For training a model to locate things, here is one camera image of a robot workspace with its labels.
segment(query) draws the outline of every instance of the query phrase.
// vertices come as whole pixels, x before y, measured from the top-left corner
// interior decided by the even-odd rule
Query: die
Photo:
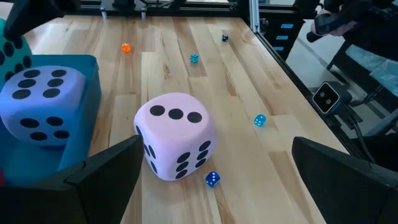
[[[222,40],[223,40],[223,42],[227,42],[228,41],[228,35],[227,34],[223,34]]]
[[[193,96],[168,93],[140,107],[134,117],[145,159],[163,180],[178,180],[200,168],[217,144],[216,126]]]
[[[43,66],[19,72],[0,92],[0,117],[21,141],[62,146],[76,123],[86,78],[78,70]]]
[[[32,66],[32,51],[25,37],[7,40],[5,25],[6,21],[0,19],[0,89],[15,73]]]
[[[191,54],[191,63],[198,63],[198,62],[199,62],[199,55]]]
[[[122,44],[122,51],[123,51],[124,53],[130,52],[130,50],[131,50],[130,44],[127,44],[127,43]]]
[[[262,127],[267,121],[267,118],[263,114],[259,114],[254,118],[254,124]]]
[[[210,172],[206,176],[206,184],[209,185],[209,187],[216,187],[220,183],[220,175],[218,175],[217,172],[213,171]]]

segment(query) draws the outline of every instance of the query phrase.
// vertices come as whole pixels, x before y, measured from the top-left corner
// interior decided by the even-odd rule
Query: black metal frame
[[[236,0],[236,2],[229,3],[215,3],[215,2],[186,2],[182,7],[177,9],[165,9],[164,7],[146,7],[143,2],[136,0],[136,5],[134,8],[130,9],[118,9],[112,6],[114,0],[102,0],[100,6],[96,6],[100,9],[96,12],[99,15],[100,12],[106,12],[109,16],[141,16],[142,12],[146,13],[146,16],[187,16],[187,17],[240,17],[247,24],[249,24],[249,1],[248,0]],[[89,10],[84,8],[82,5],[82,11],[77,12],[77,14],[91,14]],[[296,9],[294,6],[283,6],[283,5],[269,5],[260,4],[259,5],[259,15],[260,18],[268,19],[288,19],[288,20],[303,20],[303,19],[313,19],[316,15],[304,16]],[[266,40],[266,38],[260,34],[255,33],[257,38],[261,41],[264,47],[271,53],[275,58],[277,63],[282,67],[287,76],[296,85],[298,90],[304,95],[308,102],[314,107],[312,103],[312,94],[310,90],[302,83],[302,81],[296,76],[296,74],[291,70],[291,68],[285,63],[285,60],[273,49],[271,44]],[[365,159],[366,156],[363,154],[362,150],[351,142],[349,137],[341,129],[340,122],[332,117],[327,118],[318,113],[324,122],[329,126],[334,135],[340,140],[342,145],[347,149],[347,151],[358,158]]]

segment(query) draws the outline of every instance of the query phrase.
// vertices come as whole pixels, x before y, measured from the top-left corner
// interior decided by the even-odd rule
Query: orange die
[[[122,44],[122,51],[123,52],[128,53],[128,52],[130,52],[130,50],[131,50],[130,44],[126,44],[126,43]]]

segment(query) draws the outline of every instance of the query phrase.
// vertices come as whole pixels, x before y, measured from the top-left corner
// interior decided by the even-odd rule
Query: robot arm
[[[7,18],[4,36],[9,40],[15,39],[48,21],[63,17],[64,11],[79,8],[80,0],[15,0]]]

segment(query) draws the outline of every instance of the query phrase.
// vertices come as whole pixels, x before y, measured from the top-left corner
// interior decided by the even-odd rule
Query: light blue foam die
[[[15,73],[32,66],[29,44],[25,37],[7,40],[4,36],[6,21],[0,19],[0,89]]]

